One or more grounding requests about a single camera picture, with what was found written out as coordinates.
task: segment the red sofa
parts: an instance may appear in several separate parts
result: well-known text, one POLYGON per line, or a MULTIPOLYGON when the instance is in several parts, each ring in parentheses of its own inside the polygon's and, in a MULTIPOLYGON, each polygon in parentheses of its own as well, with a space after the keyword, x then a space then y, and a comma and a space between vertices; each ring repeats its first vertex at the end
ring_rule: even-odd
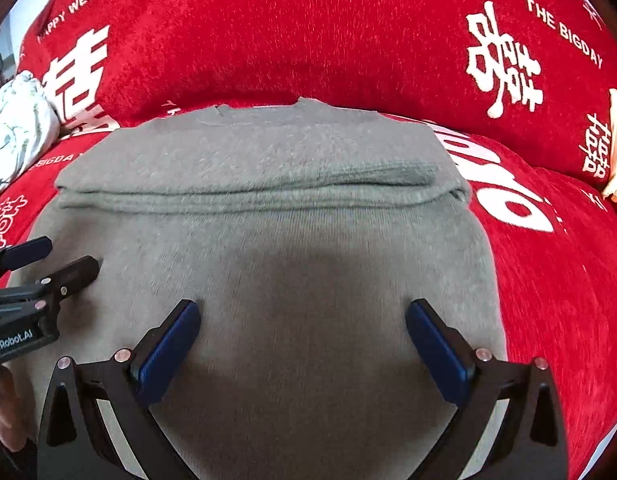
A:
POLYGON ((434 121, 489 235, 508 358, 553 368, 571 478, 617 422, 617 45, 587 0, 51 0, 18 68, 67 132, 0 197, 0 246, 119 126, 298 96, 434 121))

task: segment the white chinese character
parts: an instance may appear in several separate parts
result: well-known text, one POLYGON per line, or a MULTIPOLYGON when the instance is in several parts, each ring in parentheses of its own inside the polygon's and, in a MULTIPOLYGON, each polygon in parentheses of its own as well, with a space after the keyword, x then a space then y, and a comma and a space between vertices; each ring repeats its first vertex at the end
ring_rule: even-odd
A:
POLYGON ((597 26, 600 27, 600 30, 602 30, 602 25, 600 25, 600 21, 602 19, 600 15, 597 13, 597 10, 595 10, 588 2, 584 2, 582 6, 586 9, 586 12, 589 13, 589 17, 592 20, 595 20, 595 23, 597 23, 597 26))
POLYGON ((62 124, 70 130, 65 139, 74 135, 95 132, 112 132, 120 125, 95 104, 95 93, 100 85, 104 67, 92 71, 93 66, 103 61, 108 52, 106 43, 109 25, 97 32, 89 30, 81 36, 62 59, 50 62, 48 72, 42 78, 47 98, 54 104, 62 124))
POLYGON ((600 200, 598 196, 593 195, 593 193, 586 192, 584 189, 581 189, 580 191, 584 193, 585 196, 587 196, 588 199, 591 202, 593 202, 596 206, 598 206, 600 209, 608 211, 608 209, 604 206, 604 204, 602 203, 602 201, 600 200))
POLYGON ((13 225, 13 218, 26 204, 28 204, 28 200, 26 200, 23 195, 20 195, 14 200, 10 200, 10 197, 6 197, 0 204, 0 249, 7 245, 4 235, 13 225))
POLYGON ((170 110, 167 110, 166 113, 169 114, 170 116, 175 115, 176 113, 182 111, 181 108, 179 108, 175 103, 173 103, 170 99, 164 103, 162 106, 174 106, 175 108, 171 108, 170 110))
POLYGON ((535 105, 541 105, 544 100, 542 90, 535 88, 531 80, 533 75, 538 75, 541 72, 540 63, 531 59, 526 46, 522 45, 521 47, 520 43, 514 42, 510 34, 500 36, 495 20, 493 2, 485 2, 484 10, 486 15, 469 14, 467 16, 469 32, 480 43, 479 46, 468 48, 469 66, 467 67, 467 74, 473 76, 477 87, 482 92, 492 91, 493 76, 498 78, 497 98, 487 112, 490 118, 497 119, 504 113, 503 95, 505 86, 511 96, 512 104, 521 100, 523 105, 528 104, 529 110, 534 112, 535 105), (494 59, 491 55, 489 50, 491 45, 495 46, 497 59, 494 59), (482 57, 484 60, 484 72, 478 68, 478 57, 482 57), (505 58, 512 65, 507 69, 505 69, 505 58))
POLYGON ((440 130, 440 126, 434 124, 431 127, 436 131, 438 140, 449 152, 451 159, 464 178, 474 183, 493 184, 507 188, 499 189, 486 186, 480 187, 476 191, 477 202, 490 216, 525 229, 547 233, 554 232, 553 224, 549 218, 540 207, 529 200, 532 199, 541 203, 540 196, 519 184, 510 171, 500 166, 501 160, 496 153, 477 142, 473 142, 464 134, 459 134, 448 128, 440 130), (474 162, 466 156, 485 160, 488 164, 474 162), (511 203, 522 206, 528 212, 524 214, 516 213, 509 207, 511 203))
POLYGON ((602 124, 597 119, 597 114, 587 114, 587 117, 592 124, 585 131, 586 147, 579 147, 586 154, 582 171, 592 173, 596 178, 605 178, 609 169, 611 131, 608 124, 602 124))

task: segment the folded sweater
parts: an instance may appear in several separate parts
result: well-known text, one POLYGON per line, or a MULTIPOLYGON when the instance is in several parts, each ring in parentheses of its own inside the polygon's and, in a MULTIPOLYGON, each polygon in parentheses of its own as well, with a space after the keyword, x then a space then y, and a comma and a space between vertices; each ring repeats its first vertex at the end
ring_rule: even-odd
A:
POLYGON ((113 132, 57 185, 31 234, 54 251, 12 283, 103 263, 60 340, 12 363, 31 427, 59 357, 133 348, 181 298, 202 333, 152 411, 201 479, 407 478, 454 413, 409 340, 415 298, 506 358, 469 184, 427 126, 310 100, 207 108, 113 132))

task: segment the human hand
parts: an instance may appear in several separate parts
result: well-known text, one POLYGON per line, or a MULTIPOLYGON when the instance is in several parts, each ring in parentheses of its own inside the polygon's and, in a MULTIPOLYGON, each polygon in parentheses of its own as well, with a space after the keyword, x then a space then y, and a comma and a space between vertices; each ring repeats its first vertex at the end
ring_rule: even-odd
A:
POLYGON ((8 368, 0 366, 0 441, 6 449, 17 452, 26 445, 20 399, 8 368))

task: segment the red cushion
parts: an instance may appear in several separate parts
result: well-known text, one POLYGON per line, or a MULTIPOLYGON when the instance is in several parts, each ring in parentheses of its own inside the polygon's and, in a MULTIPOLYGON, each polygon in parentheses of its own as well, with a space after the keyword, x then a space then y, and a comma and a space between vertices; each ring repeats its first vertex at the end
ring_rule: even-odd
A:
POLYGON ((508 358, 551 364, 577 478, 617 421, 617 215, 583 182, 457 135, 438 131, 489 236, 508 358))
POLYGON ((584 0, 53 0, 23 53, 68 120, 95 107, 74 126, 309 96, 487 136, 595 186, 609 176, 617 46, 584 0), (487 55, 487 70, 495 25, 503 64, 487 55), (510 79, 501 107, 501 80, 477 70, 510 79))

